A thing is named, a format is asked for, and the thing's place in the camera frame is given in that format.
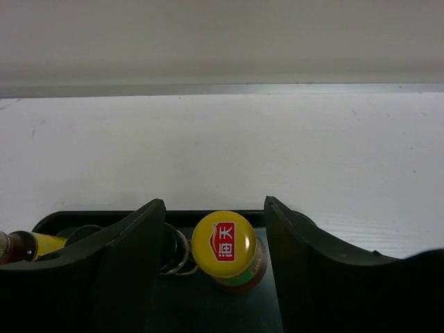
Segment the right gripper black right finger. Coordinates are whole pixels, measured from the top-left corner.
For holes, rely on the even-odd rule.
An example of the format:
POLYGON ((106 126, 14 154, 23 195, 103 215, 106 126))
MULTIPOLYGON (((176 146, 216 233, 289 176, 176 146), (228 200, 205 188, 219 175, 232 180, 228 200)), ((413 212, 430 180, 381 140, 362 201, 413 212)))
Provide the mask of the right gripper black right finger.
POLYGON ((264 202, 285 332, 442 332, 443 251, 364 250, 277 198, 264 202))

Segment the small dark spice jar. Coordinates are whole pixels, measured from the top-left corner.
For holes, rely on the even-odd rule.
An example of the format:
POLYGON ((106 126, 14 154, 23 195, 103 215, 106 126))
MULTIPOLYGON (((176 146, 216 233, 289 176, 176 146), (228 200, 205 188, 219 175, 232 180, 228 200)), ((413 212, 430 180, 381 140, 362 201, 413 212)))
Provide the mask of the small dark spice jar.
POLYGON ((160 274, 186 276, 197 270, 190 240, 179 229, 166 223, 160 251, 160 274))

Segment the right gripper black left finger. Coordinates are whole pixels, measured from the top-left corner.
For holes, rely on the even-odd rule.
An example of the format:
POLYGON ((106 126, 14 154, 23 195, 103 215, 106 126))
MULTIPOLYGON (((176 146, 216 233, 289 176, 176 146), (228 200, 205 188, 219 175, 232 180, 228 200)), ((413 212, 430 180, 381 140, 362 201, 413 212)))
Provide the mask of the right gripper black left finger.
POLYGON ((165 215, 154 199, 38 261, 1 266, 1 331, 145 332, 165 215))

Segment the tall green sauce bottle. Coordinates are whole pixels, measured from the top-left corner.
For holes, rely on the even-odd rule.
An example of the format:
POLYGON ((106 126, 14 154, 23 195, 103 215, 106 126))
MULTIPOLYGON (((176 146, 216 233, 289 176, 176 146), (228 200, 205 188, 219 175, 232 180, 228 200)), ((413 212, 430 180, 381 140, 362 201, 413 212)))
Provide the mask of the tall green sauce bottle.
POLYGON ((266 246, 252 224, 232 211, 203 217, 192 233, 191 251, 197 266, 227 292, 256 287, 268 267, 266 246))

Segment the small yellow-label bottle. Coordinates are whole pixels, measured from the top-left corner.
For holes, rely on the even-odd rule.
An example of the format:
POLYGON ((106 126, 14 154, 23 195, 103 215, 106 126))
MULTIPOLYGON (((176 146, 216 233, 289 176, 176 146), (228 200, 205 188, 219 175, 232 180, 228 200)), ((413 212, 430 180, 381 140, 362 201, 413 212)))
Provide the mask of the small yellow-label bottle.
POLYGON ((6 234, 1 231, 1 265, 13 262, 33 262, 39 257, 65 247, 62 237, 28 231, 6 234))

